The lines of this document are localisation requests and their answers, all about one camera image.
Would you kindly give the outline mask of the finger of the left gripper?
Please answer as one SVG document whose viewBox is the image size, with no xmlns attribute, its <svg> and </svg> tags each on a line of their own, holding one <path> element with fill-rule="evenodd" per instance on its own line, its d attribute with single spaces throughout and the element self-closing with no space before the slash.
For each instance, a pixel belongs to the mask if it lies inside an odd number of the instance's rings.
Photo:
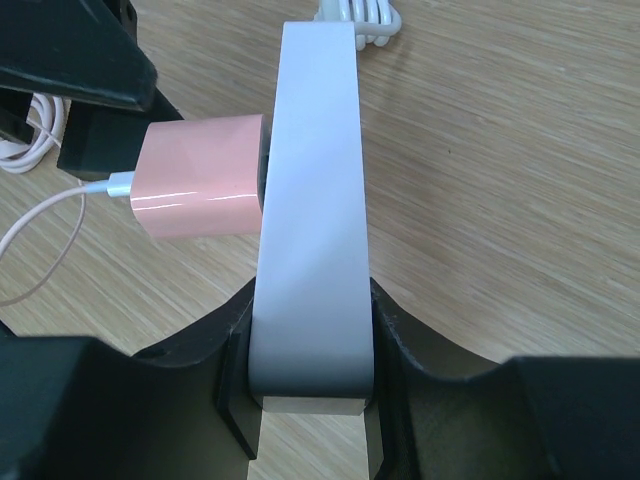
<svg viewBox="0 0 640 480">
<path fill-rule="evenodd" d="M 130 1 L 3 1 L 1 86 L 145 111 L 157 72 Z"/>
<path fill-rule="evenodd" d="M 73 102 L 57 168 L 80 180 L 105 180 L 136 167 L 147 129 L 177 121 L 179 111 L 159 91 L 147 111 L 129 111 Z"/>
</svg>

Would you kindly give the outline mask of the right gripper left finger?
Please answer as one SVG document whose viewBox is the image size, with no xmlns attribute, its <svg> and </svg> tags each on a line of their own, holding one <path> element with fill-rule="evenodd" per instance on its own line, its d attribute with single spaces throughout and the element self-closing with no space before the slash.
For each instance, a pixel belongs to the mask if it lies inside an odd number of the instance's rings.
<svg viewBox="0 0 640 480">
<path fill-rule="evenodd" d="M 244 479 L 254 287 L 134 355 L 87 336 L 1 331 L 5 479 Z"/>
</svg>

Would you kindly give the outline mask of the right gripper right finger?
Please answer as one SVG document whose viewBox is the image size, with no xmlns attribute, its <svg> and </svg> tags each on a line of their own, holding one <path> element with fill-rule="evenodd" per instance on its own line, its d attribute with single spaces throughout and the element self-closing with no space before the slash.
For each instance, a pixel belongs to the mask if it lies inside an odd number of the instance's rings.
<svg viewBox="0 0 640 480">
<path fill-rule="evenodd" d="M 455 344 L 371 287 L 373 479 L 635 479 L 639 362 L 516 356 Z"/>
</svg>

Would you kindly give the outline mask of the pink usb charger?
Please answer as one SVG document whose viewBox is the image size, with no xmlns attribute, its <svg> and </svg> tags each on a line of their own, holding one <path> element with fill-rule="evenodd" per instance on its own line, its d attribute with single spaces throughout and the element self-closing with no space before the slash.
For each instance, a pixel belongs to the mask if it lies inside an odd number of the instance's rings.
<svg viewBox="0 0 640 480">
<path fill-rule="evenodd" d="M 255 234 L 269 134 L 262 115 L 149 125 L 130 191 L 155 238 Z"/>
</svg>

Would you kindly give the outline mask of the white power strip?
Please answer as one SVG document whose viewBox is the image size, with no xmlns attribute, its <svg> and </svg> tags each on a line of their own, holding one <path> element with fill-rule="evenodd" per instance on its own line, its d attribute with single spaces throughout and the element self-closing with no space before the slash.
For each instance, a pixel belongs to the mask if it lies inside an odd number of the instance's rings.
<svg viewBox="0 0 640 480">
<path fill-rule="evenodd" d="M 323 1 L 283 27 L 248 355 L 267 411 L 359 415 L 372 396 L 357 54 L 401 25 L 387 1 Z"/>
</svg>

